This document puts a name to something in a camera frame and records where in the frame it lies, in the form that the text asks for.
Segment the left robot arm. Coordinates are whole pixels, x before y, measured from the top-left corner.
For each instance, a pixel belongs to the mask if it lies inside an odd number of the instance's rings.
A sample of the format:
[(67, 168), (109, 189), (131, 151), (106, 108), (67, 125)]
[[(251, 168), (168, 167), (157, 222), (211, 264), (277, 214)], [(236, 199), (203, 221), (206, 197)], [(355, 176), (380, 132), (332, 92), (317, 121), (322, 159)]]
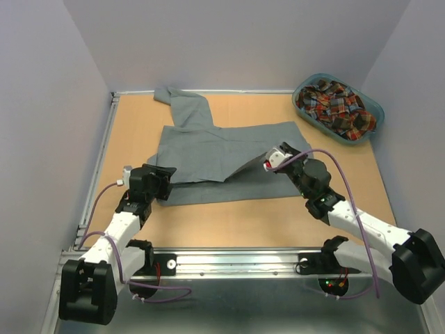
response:
[(118, 306), (118, 294), (130, 277), (154, 268), (154, 251), (148, 241), (135, 239), (152, 212), (154, 200), (167, 200), (174, 167), (143, 164), (125, 166), (114, 186), (126, 191), (105, 231), (77, 260), (61, 271), (58, 316), (62, 320), (107, 325)]

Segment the grey long sleeve shirt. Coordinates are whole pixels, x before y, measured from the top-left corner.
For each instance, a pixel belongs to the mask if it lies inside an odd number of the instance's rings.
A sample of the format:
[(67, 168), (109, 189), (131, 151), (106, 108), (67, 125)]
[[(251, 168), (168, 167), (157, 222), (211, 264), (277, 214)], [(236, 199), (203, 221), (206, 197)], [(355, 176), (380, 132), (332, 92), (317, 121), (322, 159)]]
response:
[(157, 152), (148, 163), (175, 167), (172, 191), (160, 205), (196, 205), (299, 196), (286, 175), (268, 173), (262, 162), (274, 145), (310, 145), (294, 122), (251, 127), (217, 127), (207, 99), (176, 88), (157, 88), (154, 100), (170, 106)]

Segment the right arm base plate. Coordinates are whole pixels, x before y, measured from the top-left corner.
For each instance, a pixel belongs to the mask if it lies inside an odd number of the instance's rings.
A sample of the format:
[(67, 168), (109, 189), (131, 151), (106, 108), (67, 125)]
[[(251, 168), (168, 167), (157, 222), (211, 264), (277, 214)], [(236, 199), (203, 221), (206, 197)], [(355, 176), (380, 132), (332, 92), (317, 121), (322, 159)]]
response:
[(296, 271), (301, 275), (359, 273), (357, 269), (342, 267), (333, 254), (323, 252), (300, 253)]

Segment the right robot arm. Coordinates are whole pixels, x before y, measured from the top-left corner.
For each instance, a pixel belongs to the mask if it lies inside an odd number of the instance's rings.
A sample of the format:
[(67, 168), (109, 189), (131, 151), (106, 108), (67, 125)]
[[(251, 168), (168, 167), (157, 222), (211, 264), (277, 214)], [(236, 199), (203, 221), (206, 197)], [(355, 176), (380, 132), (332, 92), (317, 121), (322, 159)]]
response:
[(384, 279), (418, 305), (444, 284), (444, 256), (428, 231), (398, 228), (358, 209), (353, 196), (344, 197), (330, 187), (331, 174), (322, 161), (287, 143), (273, 148), (267, 160), (264, 166), (291, 180), (315, 219), (364, 242), (359, 246), (345, 237), (326, 241), (320, 254), (325, 270), (352, 267), (368, 272), (377, 295)]

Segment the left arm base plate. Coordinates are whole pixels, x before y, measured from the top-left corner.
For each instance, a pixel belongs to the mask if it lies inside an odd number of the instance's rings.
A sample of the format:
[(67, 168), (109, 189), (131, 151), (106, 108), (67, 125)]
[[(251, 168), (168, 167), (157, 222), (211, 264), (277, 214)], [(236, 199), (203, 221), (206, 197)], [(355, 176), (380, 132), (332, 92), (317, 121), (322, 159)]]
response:
[(177, 272), (177, 255), (174, 253), (155, 253), (144, 266), (133, 276), (175, 276)]

